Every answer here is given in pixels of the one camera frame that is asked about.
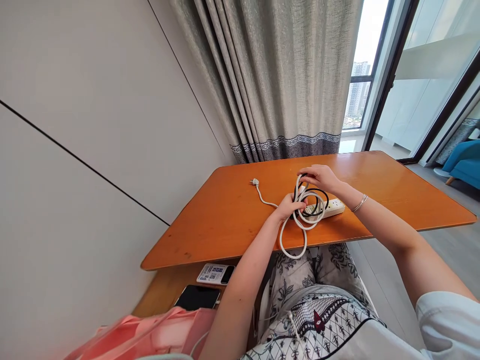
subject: glass door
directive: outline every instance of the glass door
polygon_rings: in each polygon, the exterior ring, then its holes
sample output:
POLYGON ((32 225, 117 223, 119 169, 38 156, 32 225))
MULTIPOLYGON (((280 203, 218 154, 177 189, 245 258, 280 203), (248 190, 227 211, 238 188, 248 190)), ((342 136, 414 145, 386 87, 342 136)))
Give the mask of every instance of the glass door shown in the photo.
POLYGON ((421 156, 426 138, 438 131, 446 104, 468 71, 475 70, 479 19, 480 1, 418 2, 392 88, 372 121, 365 150, 381 150, 403 162, 421 156))

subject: blue chair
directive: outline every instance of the blue chair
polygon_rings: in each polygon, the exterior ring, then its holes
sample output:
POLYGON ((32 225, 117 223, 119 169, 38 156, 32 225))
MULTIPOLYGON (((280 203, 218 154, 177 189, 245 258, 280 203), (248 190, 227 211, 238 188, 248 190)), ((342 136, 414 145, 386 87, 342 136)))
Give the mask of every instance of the blue chair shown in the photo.
POLYGON ((480 189, 480 140, 461 142, 455 146, 442 170, 450 173, 445 184, 450 185, 453 180, 460 179, 480 189))

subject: bracelet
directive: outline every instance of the bracelet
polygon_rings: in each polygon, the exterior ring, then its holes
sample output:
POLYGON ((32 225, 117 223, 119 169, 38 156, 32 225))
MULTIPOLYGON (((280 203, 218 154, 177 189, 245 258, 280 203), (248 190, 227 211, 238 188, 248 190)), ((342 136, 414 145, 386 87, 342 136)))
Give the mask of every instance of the bracelet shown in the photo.
POLYGON ((358 209, 360 209, 362 207, 362 205, 364 204, 364 202, 367 201, 368 198, 369 198, 369 196, 367 194, 363 194, 363 197, 361 198, 360 203, 351 212, 354 213, 358 209))

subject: wrist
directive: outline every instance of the wrist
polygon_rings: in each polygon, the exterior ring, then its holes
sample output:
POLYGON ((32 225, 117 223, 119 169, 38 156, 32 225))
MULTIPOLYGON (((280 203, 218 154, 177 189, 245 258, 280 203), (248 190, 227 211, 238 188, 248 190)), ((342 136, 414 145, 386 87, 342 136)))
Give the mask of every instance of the wrist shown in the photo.
POLYGON ((265 222, 272 223, 274 225, 280 225, 283 222, 282 217, 280 216, 277 210, 274 210, 270 216, 266 219, 265 222))
POLYGON ((335 195, 341 200, 341 197, 344 196, 351 186, 344 181, 339 181, 338 184, 331 189, 332 195, 335 195))
POLYGON ((362 192, 346 182, 342 183, 335 195, 350 209, 355 208, 364 196, 362 192))

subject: building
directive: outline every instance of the building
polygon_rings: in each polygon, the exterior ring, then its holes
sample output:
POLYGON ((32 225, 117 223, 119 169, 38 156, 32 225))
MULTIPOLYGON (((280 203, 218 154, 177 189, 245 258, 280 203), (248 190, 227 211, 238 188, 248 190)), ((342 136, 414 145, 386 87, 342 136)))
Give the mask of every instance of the building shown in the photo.
MULTIPOLYGON (((366 61, 354 62, 351 76, 368 75, 370 64, 366 61)), ((361 118, 369 95, 370 82, 352 82, 348 90, 345 116, 349 118, 361 118)))

